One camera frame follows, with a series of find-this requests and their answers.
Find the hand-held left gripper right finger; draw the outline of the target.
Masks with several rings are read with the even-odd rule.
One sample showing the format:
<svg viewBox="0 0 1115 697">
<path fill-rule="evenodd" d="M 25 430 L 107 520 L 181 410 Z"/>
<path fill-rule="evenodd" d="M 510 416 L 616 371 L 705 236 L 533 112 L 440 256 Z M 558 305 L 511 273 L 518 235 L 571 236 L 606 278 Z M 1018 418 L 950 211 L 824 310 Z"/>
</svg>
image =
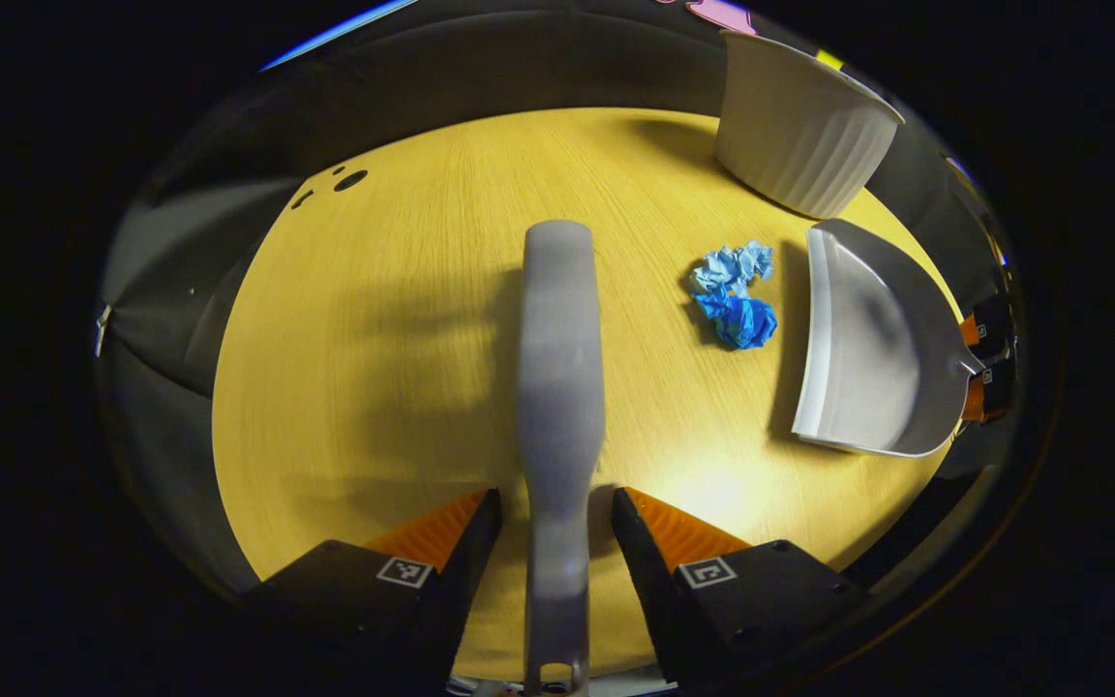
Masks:
<svg viewBox="0 0 1115 697">
<path fill-rule="evenodd" d="M 611 521 L 656 661 L 681 691 L 783 691 L 870 600 L 787 539 L 748 544 L 633 487 L 615 490 Z"/>
</svg>

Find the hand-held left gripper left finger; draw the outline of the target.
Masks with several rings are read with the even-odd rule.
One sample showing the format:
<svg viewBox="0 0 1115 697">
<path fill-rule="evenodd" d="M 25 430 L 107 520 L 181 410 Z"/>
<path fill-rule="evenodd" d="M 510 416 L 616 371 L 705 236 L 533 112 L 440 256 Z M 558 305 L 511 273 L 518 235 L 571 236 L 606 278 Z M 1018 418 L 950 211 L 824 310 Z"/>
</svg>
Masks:
<svg viewBox="0 0 1115 697">
<path fill-rule="evenodd" d="M 500 490 L 443 504 L 375 541 L 327 539 L 243 604 L 316 661 L 334 696 L 442 696 L 501 527 Z"/>
</svg>

